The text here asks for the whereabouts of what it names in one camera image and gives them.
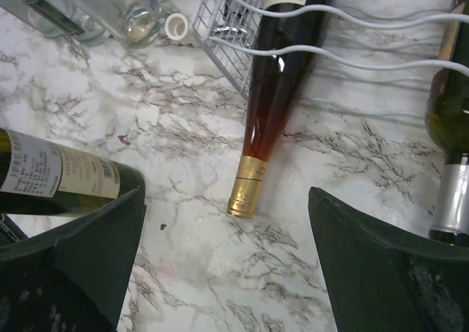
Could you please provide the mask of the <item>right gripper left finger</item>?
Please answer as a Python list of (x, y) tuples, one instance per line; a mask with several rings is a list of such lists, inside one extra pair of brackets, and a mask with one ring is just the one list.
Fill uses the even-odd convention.
[(34, 237), (1, 220), (2, 331), (115, 331), (146, 205), (134, 189)]

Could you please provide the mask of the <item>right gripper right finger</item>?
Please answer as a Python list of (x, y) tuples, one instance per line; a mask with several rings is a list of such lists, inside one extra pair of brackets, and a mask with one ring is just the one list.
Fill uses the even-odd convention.
[(468, 249), (415, 235), (321, 188), (309, 218), (338, 331), (467, 331)]

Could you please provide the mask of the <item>dark green bottle black neck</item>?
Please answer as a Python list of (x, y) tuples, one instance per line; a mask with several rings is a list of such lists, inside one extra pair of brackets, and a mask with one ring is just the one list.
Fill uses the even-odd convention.
[(134, 189), (145, 183), (131, 166), (1, 129), (2, 213), (83, 215)]

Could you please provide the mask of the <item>clear bottle dark label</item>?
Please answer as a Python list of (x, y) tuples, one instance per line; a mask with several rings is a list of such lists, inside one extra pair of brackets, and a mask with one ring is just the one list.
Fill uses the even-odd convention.
[(71, 0), (19, 1), (83, 45), (99, 45), (111, 35)]

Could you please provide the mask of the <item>clear glass wine bottle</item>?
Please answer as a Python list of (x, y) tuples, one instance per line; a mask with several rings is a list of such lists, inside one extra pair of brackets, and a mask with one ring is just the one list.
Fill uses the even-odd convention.
[(71, 0), (130, 48), (148, 46), (158, 36), (163, 13), (158, 0)]

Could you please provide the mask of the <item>olive bottle silver cap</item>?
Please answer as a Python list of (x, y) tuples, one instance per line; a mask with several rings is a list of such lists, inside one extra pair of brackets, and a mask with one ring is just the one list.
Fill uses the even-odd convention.
[[(450, 10), (468, 15), (468, 0), (453, 0)], [(468, 68), (468, 23), (446, 24), (438, 58)], [(468, 76), (448, 68), (434, 75), (425, 124), (445, 155), (429, 238), (468, 248)]]

